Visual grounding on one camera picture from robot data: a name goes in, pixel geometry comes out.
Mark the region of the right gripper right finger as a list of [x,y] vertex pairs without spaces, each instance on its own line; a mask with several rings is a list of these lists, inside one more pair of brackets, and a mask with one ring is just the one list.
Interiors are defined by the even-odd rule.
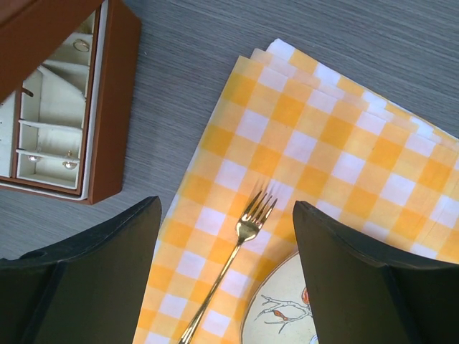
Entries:
[[458,266],[397,249],[298,201],[293,224],[320,343],[456,343]]

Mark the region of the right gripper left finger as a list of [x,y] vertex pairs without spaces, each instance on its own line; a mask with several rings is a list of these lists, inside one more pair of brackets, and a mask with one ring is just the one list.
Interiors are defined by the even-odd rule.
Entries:
[[149,196],[55,244],[1,261],[3,343],[131,343],[161,220]]

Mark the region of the brown jewelry box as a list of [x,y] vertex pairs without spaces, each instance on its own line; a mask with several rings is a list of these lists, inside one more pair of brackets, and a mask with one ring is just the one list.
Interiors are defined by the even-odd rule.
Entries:
[[1,102],[100,10],[81,183],[74,193],[2,181],[6,190],[96,204],[122,189],[140,19],[123,1],[3,1]]

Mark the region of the brown jewelry tray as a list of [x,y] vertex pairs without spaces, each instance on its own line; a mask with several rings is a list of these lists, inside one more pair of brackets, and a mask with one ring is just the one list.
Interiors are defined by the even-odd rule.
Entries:
[[[1,102],[1,180],[74,193],[81,183],[96,38],[96,9]],[[83,39],[89,52],[72,43]],[[28,155],[41,156],[33,163]],[[78,162],[67,170],[63,161]]]

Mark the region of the bird pattern plate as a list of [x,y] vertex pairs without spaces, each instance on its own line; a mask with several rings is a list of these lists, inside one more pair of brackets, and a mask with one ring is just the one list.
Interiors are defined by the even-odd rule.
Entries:
[[280,263],[252,296],[241,324],[240,342],[318,342],[299,253]]

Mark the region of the yellow checkered cloth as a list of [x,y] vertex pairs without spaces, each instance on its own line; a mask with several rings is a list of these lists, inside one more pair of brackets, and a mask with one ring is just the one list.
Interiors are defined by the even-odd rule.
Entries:
[[276,39],[239,57],[161,226],[136,343],[176,343],[258,189],[277,198],[195,343],[237,343],[251,290],[296,249],[307,201],[401,249],[458,260],[458,139]]

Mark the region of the gold hoop earring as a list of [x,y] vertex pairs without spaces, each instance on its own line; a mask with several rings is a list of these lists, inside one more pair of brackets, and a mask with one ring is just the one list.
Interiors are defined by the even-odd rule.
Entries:
[[83,39],[76,39],[72,46],[79,52],[89,52],[90,45]]

